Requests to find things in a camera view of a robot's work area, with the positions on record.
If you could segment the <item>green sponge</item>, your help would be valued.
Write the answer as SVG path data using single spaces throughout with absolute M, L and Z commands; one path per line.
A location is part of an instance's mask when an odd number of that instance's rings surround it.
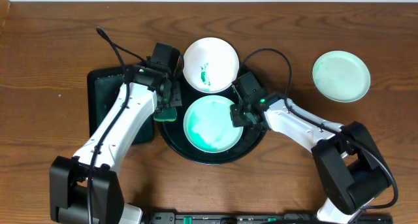
M 153 119 L 158 122 L 174 122 L 177 119 L 177 110 L 172 108 L 165 108 L 153 115 Z

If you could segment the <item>light green stained plate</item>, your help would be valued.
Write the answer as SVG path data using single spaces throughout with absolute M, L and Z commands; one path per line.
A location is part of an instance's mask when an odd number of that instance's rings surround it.
M 219 95 L 194 101 L 185 112 L 183 128 L 188 141 L 198 150 L 221 153 L 241 138 L 243 127 L 234 127 L 230 106 L 234 103 Z

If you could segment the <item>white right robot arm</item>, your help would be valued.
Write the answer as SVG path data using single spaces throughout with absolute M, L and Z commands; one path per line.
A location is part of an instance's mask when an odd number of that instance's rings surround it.
M 317 219 L 351 223 L 370 202 L 394 186 L 394 178 L 367 128 L 319 118 L 280 97 L 231 106 L 235 127 L 262 125 L 307 149 L 315 162 L 327 199 Z

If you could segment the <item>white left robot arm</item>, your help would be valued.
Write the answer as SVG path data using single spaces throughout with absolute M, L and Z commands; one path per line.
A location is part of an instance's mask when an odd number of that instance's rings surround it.
M 181 103 L 179 82 L 158 87 L 135 81 L 122 85 L 109 113 L 72 158 L 58 156 L 50 167 L 50 217 L 57 223 L 140 223 L 141 208 L 124 201 L 118 180 L 123 160 L 142 125 L 159 111 L 159 93 Z

